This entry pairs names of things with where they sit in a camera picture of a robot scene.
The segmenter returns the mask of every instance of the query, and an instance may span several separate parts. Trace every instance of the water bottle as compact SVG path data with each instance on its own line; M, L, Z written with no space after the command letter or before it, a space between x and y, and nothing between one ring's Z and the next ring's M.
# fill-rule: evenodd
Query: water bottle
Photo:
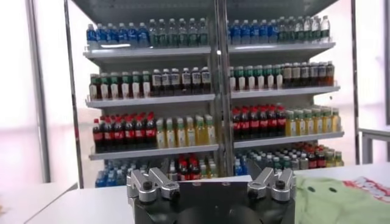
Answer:
M127 29L124 26L124 23L119 24L119 43L127 44L129 42L129 37L127 36Z
M177 47L179 43L175 19L169 19L168 46Z
M179 47L188 47L188 32L183 18L179 19Z
M241 26L241 44L250 44L250 26L247 19Z
M198 43L201 46L208 45L208 30L205 18L200 19Z
M241 44L241 28L239 26L238 19L234 20L234 24L232 26L232 44Z
M188 45L190 47L194 47L194 46L197 46L198 45L198 42L197 42L197 28L196 28L196 25L195 25L195 19L194 18L191 18L190 19L190 24L189 24L189 28L188 28Z
M330 41L330 23L329 23L329 20L328 20L328 16L322 17L321 41L325 42L325 43Z
M88 50L95 50L97 48L96 31L93 29L93 25L89 24L87 29L87 45Z
M156 29L156 22L154 19L149 20L149 36L151 39L151 46L158 47L158 34Z
M278 27L276 20L271 20L268 24L268 43L276 43L278 41Z
M166 37L166 26L164 19L158 20L158 46L159 47L167 47L168 46L168 40Z
M138 47L149 47L149 31L145 26L145 23L140 23L138 29Z
M261 20L259 29L259 41L262 44L268 43L268 25L265 19Z
M250 27L250 43L258 44L260 42L260 26L258 25L257 19L252 21L252 25Z
M305 22L303 24L303 32L305 32L305 43L309 43L311 41L311 18L310 16L306 16Z

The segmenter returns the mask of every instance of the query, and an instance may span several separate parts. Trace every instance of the shelf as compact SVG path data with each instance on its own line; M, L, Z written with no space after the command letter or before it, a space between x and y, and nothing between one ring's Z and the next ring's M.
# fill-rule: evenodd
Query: shelf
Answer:
M146 156L163 156L163 155L176 155L181 153L193 153L193 152L211 152L217 151L218 145L201 145L182 148L171 149L148 149L138 151L126 151L126 152L110 152L110 153L97 153L90 155L90 160L100 159L124 159L124 158L138 158Z
M256 147L256 146L263 146L263 145L276 145L276 144L286 144L292 142L314 141L319 139L340 138L343 136L344 136L344 132L342 131L342 132L325 133L325 134L318 134L318 135L266 138L266 139L234 142L234 148L238 149L238 148Z
M183 102L203 102L214 100L214 94L206 95L191 95L191 96L172 96L172 97L154 97L141 99L127 99L127 100L86 100L87 107L90 108L105 108L105 107L124 107L136 105L150 105L163 103L183 103Z
M322 93L335 92L339 90L340 90L340 86L324 86L324 87L307 87L307 88L296 88L296 89L233 92L232 99L270 97L270 96L290 96L290 95L303 95L303 94L322 94Z

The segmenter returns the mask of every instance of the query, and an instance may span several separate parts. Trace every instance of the bottle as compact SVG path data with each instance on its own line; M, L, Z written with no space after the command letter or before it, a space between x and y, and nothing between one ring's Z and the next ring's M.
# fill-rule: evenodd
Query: bottle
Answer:
M329 23L329 20L328 20L328 16L322 17L321 41L325 42L325 43L330 41L330 23Z
M173 89L172 89L172 78L171 74L169 73L169 69L164 68L163 74L161 75L161 84L163 87L162 96L172 96L173 95Z
M179 19L179 47L188 47L188 32L183 18Z
M306 16L305 22L303 24L303 32L305 33L305 42L310 43L311 42L311 18L310 16Z
M158 33L154 19L149 20L149 36L151 40L151 47L158 47Z
M164 120L160 118L159 120L157 120L156 125L157 125L157 134L156 134L157 147L159 149L166 148Z
M182 73L182 94L183 95L190 95L192 94L192 89L191 89L191 74L190 70L188 68L183 68L183 73Z
M276 20L272 19L268 24L268 43L276 43L278 41L278 26Z
M138 29L138 47L149 47L149 31L145 26L145 23L140 23Z
M141 98L140 72L133 71L132 74L133 74L133 83L132 83L133 97L134 97L134 99L139 99L139 98Z
M88 24L87 46L88 46L88 50L95 50L98 48L98 41L96 39L96 31L93 28L92 24Z
M297 135L297 125L294 118L293 111L287 111L287 120L286 120L286 136L296 136Z
M327 65L327 80L326 85L327 86L333 86L334 83L334 77L335 77L335 66L333 65L332 61L328 61Z
M211 93L211 75L208 71L208 67L205 66L201 70L201 77L202 77L202 92L203 94L210 94Z
M299 167L301 170L309 169L309 160L306 158L306 153L302 153L299 160Z
M173 48L179 46L179 32L173 18L169 19L168 46Z
M131 48L138 47L138 32L137 28L134 26L134 23L129 23L129 29L127 32L127 36L129 38L129 44Z
M250 44L250 26L247 19L241 26L241 44Z
M186 127L186 144L188 147L195 146L196 145L196 138L195 138L195 129L194 129L194 121L193 118L187 117L186 118L187 127Z
M258 44L260 42L260 26L258 24L257 19L254 19L252 21L252 25L250 27L250 43L251 44Z
M268 25L265 19L261 20L259 29L259 41L261 44L268 43Z
M340 132L341 131L341 118L339 116L339 110L337 108L333 109L331 122L331 131L332 132Z
M202 83L202 76L198 67L194 67L191 73L193 94L202 94L200 84Z
M176 121L177 121L176 145L178 147L186 147L184 121L181 117L178 117Z
M194 18L190 18L190 22L188 24L188 45L190 47L196 47L198 46L198 42L197 42L197 36L198 36L198 33L197 33L197 27L195 25L195 19Z
M200 46L208 46L208 30L205 18L201 18L199 22L199 39Z
M206 127L207 127L207 144L216 144L215 128L213 124L213 117L206 115Z

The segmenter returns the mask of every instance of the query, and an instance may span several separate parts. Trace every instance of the display shelf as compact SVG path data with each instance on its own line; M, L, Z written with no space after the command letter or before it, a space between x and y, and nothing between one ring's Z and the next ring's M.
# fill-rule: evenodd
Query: display shelf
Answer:
M172 97L155 97L141 99L119 99L119 100L86 100L87 107L106 108L106 107L126 107L137 105L153 105L163 103L183 103L183 102L205 102L214 100L214 94L192 95L192 96L172 96Z
M234 148L239 149L239 148L256 147L256 146L264 146L264 145L276 145L276 144L286 144L286 143L293 143L293 142L314 141L320 139L340 138L343 136L344 136L344 132L342 131L342 132L324 133L318 135L303 135L303 136L293 136L293 137L256 139L256 140L234 142Z
M194 152L211 152L217 151L218 145L200 145L192 147L170 148L170 149L147 149L147 150L131 150L125 152L108 152L108 153L95 153L90 155L90 160L101 159L124 159L124 158L138 158L146 156L163 156L163 155L176 155L181 153L194 153Z
M340 90L340 86L323 86L323 87L307 87L307 88L296 88L296 89L243 91L243 92L233 92L232 99L270 97L270 96L291 96L291 95L304 95L304 94L322 94L322 93L335 92L339 90Z

